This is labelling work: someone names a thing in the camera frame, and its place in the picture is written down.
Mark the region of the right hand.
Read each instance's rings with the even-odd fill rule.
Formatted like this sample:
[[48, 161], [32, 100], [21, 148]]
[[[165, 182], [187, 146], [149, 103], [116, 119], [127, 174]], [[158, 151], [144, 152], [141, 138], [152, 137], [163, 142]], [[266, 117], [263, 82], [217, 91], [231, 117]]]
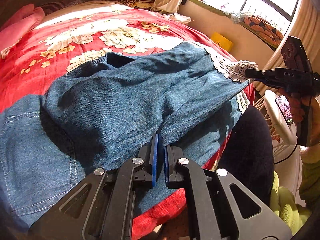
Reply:
[[293, 122], [298, 125], [300, 124], [303, 119], [308, 117], [305, 110], [303, 110], [303, 106], [310, 106], [312, 110], [312, 121], [317, 118], [317, 108], [318, 108], [318, 101], [316, 98], [311, 96], [306, 96], [301, 99], [293, 98], [289, 93], [285, 92], [284, 89], [278, 89], [278, 92], [281, 95], [284, 95], [290, 105], [290, 113], [292, 114]]

